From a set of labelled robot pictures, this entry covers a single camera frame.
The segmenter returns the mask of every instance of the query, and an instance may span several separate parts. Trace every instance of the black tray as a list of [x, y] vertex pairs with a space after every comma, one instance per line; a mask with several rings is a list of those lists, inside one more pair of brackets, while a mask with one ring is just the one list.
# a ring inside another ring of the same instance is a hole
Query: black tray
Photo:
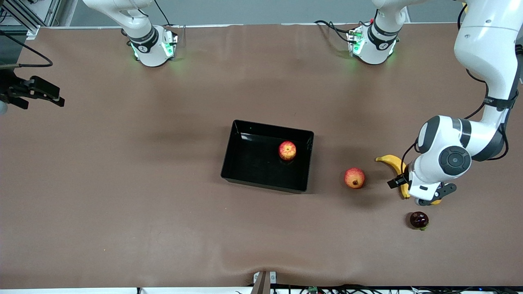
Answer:
[[[313, 139], [311, 131], [235, 120], [221, 176], [232, 183], [305, 192]], [[278, 147], [287, 140], [296, 145], [296, 157], [290, 162], [278, 155]]]

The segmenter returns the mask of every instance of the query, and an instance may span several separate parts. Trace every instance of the yellow banana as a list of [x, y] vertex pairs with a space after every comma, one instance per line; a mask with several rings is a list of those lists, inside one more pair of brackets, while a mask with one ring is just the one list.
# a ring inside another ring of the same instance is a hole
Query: yellow banana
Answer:
[[[396, 173], [398, 175], [401, 174], [401, 158], [395, 156], [395, 155], [384, 155], [382, 157], [377, 157], [376, 162], [384, 162], [388, 165], [392, 166]], [[403, 171], [407, 169], [407, 165], [403, 163]], [[401, 194], [403, 195], [403, 198], [409, 199], [411, 196], [408, 193], [408, 185], [401, 185], [400, 186]]]

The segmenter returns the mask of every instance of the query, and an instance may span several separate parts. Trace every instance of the brown tabletop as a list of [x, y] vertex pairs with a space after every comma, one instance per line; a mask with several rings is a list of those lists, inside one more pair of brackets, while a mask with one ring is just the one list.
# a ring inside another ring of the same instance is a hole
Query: brown tabletop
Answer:
[[[118, 29], [41, 29], [28, 44], [54, 66], [16, 72], [60, 86], [66, 104], [0, 118], [0, 287], [241, 286], [262, 269], [285, 284], [520, 285], [518, 104], [507, 157], [473, 162], [422, 209], [425, 232], [374, 162], [403, 154], [430, 117], [480, 105], [455, 35], [406, 25], [369, 66], [325, 27], [190, 28], [176, 61], [147, 68]], [[221, 179], [234, 119], [314, 131], [308, 192]], [[361, 190], [340, 179], [353, 166]]]

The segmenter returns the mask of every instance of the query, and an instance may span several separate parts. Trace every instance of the red apple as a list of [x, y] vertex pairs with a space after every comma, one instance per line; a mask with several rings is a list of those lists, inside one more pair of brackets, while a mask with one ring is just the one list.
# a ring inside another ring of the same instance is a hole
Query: red apple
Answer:
[[359, 189], [363, 187], [365, 182], [365, 174], [357, 167], [349, 168], [345, 172], [345, 184], [352, 189]]
[[280, 155], [280, 158], [285, 161], [292, 160], [296, 156], [296, 145], [291, 141], [285, 141], [280, 144], [278, 154]]

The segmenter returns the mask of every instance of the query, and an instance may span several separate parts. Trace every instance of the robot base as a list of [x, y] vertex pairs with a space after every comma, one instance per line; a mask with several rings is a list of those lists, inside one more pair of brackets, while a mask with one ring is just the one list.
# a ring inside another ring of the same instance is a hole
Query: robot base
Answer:
[[385, 50], [378, 50], [376, 45], [365, 37], [370, 28], [371, 26], [367, 26], [366, 24], [347, 33], [347, 40], [356, 42], [355, 44], [349, 43], [349, 52], [351, 56], [357, 56], [365, 63], [380, 64], [383, 63], [390, 54], [392, 54], [396, 41]]
[[154, 26], [158, 31], [158, 42], [151, 48], [149, 53], [143, 53], [132, 46], [134, 56], [141, 61], [143, 65], [155, 67], [164, 64], [167, 60], [172, 60], [176, 56], [176, 44], [178, 35], [166, 30], [162, 26]]

